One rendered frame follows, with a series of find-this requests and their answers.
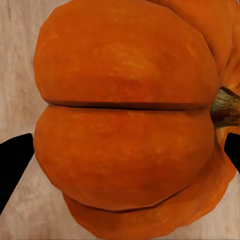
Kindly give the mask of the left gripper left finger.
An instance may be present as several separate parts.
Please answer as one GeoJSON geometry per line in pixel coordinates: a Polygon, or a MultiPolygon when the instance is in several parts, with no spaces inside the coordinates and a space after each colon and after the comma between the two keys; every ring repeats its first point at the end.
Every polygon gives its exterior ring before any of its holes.
{"type": "Polygon", "coordinates": [[[35,153],[33,138],[27,133],[0,144],[0,215],[35,153]]]}

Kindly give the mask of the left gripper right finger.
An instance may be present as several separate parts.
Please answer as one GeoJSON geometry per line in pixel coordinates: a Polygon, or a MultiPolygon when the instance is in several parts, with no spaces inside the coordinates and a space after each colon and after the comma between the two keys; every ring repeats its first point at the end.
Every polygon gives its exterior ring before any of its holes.
{"type": "Polygon", "coordinates": [[[240,135],[229,133],[225,141],[224,151],[240,173],[240,135]]]}

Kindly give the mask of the pumpkin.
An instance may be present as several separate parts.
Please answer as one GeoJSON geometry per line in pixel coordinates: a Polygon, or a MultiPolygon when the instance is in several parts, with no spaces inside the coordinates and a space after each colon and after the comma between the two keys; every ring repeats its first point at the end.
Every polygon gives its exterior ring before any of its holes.
{"type": "Polygon", "coordinates": [[[35,158],[98,239],[149,240],[216,208],[237,169],[237,0],[72,0],[39,30],[35,158]]]}

